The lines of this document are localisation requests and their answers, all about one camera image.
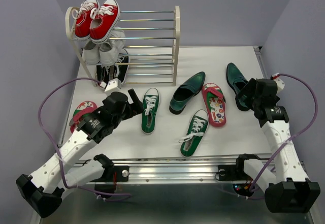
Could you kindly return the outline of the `green sneaker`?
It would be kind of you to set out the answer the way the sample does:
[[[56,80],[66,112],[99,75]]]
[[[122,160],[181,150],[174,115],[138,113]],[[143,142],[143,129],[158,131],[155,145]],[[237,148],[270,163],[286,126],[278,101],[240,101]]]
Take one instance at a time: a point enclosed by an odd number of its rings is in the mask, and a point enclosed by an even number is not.
[[[152,134],[155,130],[155,121],[160,103],[159,92],[156,88],[150,88],[143,97],[143,113],[141,129],[145,134]]]
[[[191,157],[195,153],[209,125],[207,111],[198,110],[190,120],[186,135],[178,142],[181,144],[180,152],[183,157]]]

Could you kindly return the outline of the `pink flip-flop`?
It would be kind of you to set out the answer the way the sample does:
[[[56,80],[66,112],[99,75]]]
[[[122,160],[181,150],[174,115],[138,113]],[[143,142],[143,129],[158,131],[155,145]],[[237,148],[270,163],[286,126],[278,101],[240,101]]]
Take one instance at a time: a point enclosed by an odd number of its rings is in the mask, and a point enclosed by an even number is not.
[[[221,88],[215,83],[206,83],[202,87],[202,96],[207,109],[209,123],[213,127],[225,126],[226,101]]]
[[[75,109],[72,119],[69,122],[70,132],[73,133],[77,128],[77,125],[97,108],[97,104],[93,101],[83,101],[80,103]]]

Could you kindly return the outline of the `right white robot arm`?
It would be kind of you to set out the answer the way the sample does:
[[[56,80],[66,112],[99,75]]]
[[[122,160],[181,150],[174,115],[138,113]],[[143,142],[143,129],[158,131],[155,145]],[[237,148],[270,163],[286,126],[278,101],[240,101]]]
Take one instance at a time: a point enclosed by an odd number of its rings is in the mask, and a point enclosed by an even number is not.
[[[234,165],[239,178],[250,177],[251,189],[264,192],[268,210],[272,213],[307,213],[320,195],[317,182],[312,182],[303,169],[290,133],[289,116],[278,106],[278,93],[284,82],[271,79],[250,79],[237,97],[254,112],[271,150],[264,164],[254,154],[241,154]]]

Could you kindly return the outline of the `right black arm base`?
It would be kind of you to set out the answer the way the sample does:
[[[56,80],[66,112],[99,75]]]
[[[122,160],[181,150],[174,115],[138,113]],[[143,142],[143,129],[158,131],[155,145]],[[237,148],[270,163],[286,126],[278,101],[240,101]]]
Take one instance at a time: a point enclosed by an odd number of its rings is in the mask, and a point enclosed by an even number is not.
[[[236,165],[219,165],[215,177],[218,181],[231,181],[236,194],[245,197],[253,196],[253,192],[249,190],[253,182],[252,178],[238,171]]]

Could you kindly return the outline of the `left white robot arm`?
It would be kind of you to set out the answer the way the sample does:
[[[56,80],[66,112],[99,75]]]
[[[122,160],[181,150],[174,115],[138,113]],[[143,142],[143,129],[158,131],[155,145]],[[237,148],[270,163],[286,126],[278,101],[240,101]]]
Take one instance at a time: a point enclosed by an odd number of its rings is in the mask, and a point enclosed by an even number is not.
[[[46,163],[31,174],[18,177],[16,185],[22,197],[41,218],[46,218],[59,208],[72,189],[83,189],[84,185],[99,178],[114,177],[114,163],[104,154],[94,156],[75,171],[70,169],[85,153],[111,135],[122,121],[142,112],[143,104],[133,89],[127,94],[111,93],[102,106],[77,125],[67,142],[56,148]]]

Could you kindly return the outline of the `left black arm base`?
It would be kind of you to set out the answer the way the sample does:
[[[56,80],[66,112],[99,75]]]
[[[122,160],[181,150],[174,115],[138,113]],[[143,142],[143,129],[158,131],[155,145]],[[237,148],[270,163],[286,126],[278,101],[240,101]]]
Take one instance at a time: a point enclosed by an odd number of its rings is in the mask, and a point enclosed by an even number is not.
[[[99,195],[99,198],[107,200],[112,198],[111,194],[115,194],[117,190],[117,183],[128,182],[129,166],[113,166],[108,170],[105,170],[103,175],[93,180],[94,190],[105,193],[105,195]]]

